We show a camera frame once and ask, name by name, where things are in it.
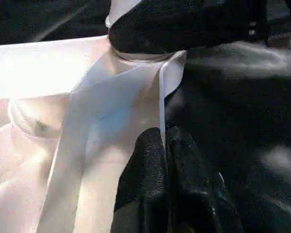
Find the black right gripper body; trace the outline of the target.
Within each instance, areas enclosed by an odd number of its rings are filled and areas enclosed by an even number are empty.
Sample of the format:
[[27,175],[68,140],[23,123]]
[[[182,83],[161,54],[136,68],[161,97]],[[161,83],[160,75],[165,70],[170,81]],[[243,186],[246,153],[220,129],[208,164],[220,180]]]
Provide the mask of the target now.
[[249,0],[247,41],[270,48],[291,47],[291,0]]

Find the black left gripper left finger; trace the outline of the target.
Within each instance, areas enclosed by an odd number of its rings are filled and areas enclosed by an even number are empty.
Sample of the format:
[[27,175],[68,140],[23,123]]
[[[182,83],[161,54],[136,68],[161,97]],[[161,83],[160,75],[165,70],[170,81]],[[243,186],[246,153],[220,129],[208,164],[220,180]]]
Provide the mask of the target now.
[[117,187],[111,232],[168,231],[168,174],[159,128],[142,132]]

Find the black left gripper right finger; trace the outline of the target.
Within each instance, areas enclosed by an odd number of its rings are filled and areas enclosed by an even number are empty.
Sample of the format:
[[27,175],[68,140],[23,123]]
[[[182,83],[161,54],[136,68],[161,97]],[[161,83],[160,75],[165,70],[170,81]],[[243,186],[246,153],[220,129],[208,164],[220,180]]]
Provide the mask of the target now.
[[242,233],[241,218],[221,174],[192,136],[180,127],[167,131],[172,196],[172,232]]

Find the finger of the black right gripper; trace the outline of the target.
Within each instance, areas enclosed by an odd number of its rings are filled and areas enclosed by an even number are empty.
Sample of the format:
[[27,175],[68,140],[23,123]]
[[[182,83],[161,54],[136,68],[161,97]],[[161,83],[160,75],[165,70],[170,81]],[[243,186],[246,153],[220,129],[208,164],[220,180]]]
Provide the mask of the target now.
[[247,0],[143,0],[109,30],[121,53],[165,54],[244,40]]

